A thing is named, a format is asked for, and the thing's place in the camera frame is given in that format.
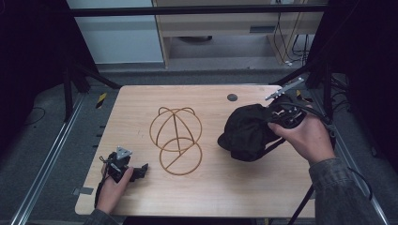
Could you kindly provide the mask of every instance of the gold wire frame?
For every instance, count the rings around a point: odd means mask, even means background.
[[[184,122],[184,120],[178,115],[178,113],[180,113],[180,112],[186,112],[186,113],[191,114],[192,116],[196,117],[197,121],[199,122],[199,125],[200,125],[200,132],[199,132],[199,135],[198,135],[198,137],[196,138],[196,140],[193,138],[192,132],[191,132],[191,130],[188,128],[187,124],[186,124],[186,123]],[[152,136],[152,127],[153,127],[155,121],[157,121],[157,119],[158,119],[160,116],[162,116],[163,114],[165,114],[165,113],[170,113],[170,115],[169,115],[169,116],[166,118],[166,120],[161,124],[161,128],[159,129],[159,131],[158,131],[158,133],[157,133],[157,135],[156,135],[156,138],[154,138],[154,137]],[[159,144],[159,137],[160,137],[160,135],[161,135],[161,132],[162,132],[162,130],[164,129],[164,127],[165,127],[165,125],[167,124],[167,122],[168,122],[170,119],[172,119],[172,118],[173,118],[173,122],[174,122],[174,125],[175,125],[176,137],[173,138],[173,139],[171,139],[171,140],[169,140],[169,141],[166,142],[164,145],[160,145],[160,144]],[[176,124],[176,120],[177,120],[177,119],[183,124],[183,126],[185,127],[185,129],[189,132],[190,137],[179,137],[179,135],[178,135],[178,128],[177,128],[177,124]],[[186,175],[186,174],[192,173],[193,171],[195,171],[195,170],[199,167],[200,163],[202,162],[203,152],[202,152],[202,148],[200,147],[200,145],[199,145],[199,143],[198,143],[200,137],[202,136],[202,122],[200,121],[199,117],[197,117],[197,115],[195,114],[195,111],[194,111],[192,108],[185,107],[185,108],[182,108],[182,109],[168,109],[168,108],[165,108],[165,107],[160,107],[160,108],[159,108],[159,111],[158,111],[158,116],[155,117],[155,119],[152,121],[152,123],[151,123],[151,125],[150,125],[150,128],[149,128],[149,136],[150,136],[152,142],[153,142],[157,147],[159,147],[160,150],[161,150],[161,151],[160,151],[160,154],[159,154],[159,161],[160,161],[160,163],[161,163],[161,166],[163,167],[164,170],[166,170],[166,171],[167,171],[168,173],[170,173],[170,174],[173,174],[173,175]],[[181,148],[180,140],[189,140],[189,141],[191,141],[191,144],[190,144],[188,147]],[[167,145],[168,145],[169,143],[172,143],[172,142],[175,142],[175,141],[177,142],[177,149],[169,149],[169,148],[167,148]],[[193,166],[193,168],[192,168],[191,170],[189,170],[189,171],[187,171],[187,172],[172,172],[172,171],[169,169],[169,167],[172,166],[179,158],[181,158],[188,150],[190,150],[190,149],[191,149],[192,147],[194,147],[195,145],[197,146],[197,148],[199,149],[199,152],[200,152],[200,157],[199,157],[198,163],[197,163],[195,166]],[[169,165],[164,165],[163,160],[162,160],[162,154],[163,154],[163,152],[178,152],[178,157],[176,157]]]

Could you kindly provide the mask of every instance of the table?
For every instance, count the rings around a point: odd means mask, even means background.
[[[122,87],[84,182],[84,187],[94,189],[93,194],[79,196],[76,212],[87,215],[93,210],[96,188],[101,179],[102,162],[99,157],[107,158],[120,145],[132,150],[131,166],[141,167],[149,163],[149,169],[144,179],[129,184],[114,210],[115,215],[290,218],[311,185],[307,161],[288,142],[255,162],[232,159],[229,152],[217,144],[234,109],[254,103],[266,106],[270,101],[264,101],[265,97],[279,88],[276,85]],[[237,95],[237,100],[228,100],[230,94]],[[160,164],[161,150],[152,142],[153,135],[149,134],[160,107],[191,107],[201,121],[202,129],[195,116],[183,118],[192,136],[198,137],[202,130],[198,140],[202,161],[195,171],[187,175],[170,174]],[[160,118],[155,120],[153,130],[159,129],[157,123],[161,122]],[[177,123],[179,135],[186,135],[182,123]],[[176,135],[174,126],[166,127],[161,132],[160,143]],[[184,167],[195,165],[200,155],[198,152],[188,150],[173,170],[183,171]],[[300,216],[314,218],[313,200],[307,203]]]

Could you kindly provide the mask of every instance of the black cloth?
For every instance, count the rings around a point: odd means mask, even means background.
[[[272,111],[261,104],[242,106],[229,116],[218,144],[231,152],[231,157],[242,161],[255,161],[270,152],[284,139],[268,127]]]

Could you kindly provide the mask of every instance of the gray sleeve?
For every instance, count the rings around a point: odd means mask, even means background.
[[[84,225],[118,225],[118,223],[106,213],[94,209]]]
[[[310,176],[315,189],[316,224],[383,224],[339,158],[314,164]]]

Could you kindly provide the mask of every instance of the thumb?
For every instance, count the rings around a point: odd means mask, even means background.
[[[283,136],[284,128],[279,124],[268,123],[268,127],[278,136]]]
[[[120,179],[120,181],[119,181],[119,185],[120,186],[122,186],[123,188],[125,188],[126,186],[127,186],[127,184],[129,183],[129,181],[130,181],[130,178],[131,178],[131,176],[132,176],[132,172],[133,172],[133,168],[132,167],[129,167],[126,171],[125,171],[125,173],[123,174],[123,177],[122,177],[122,179]]]

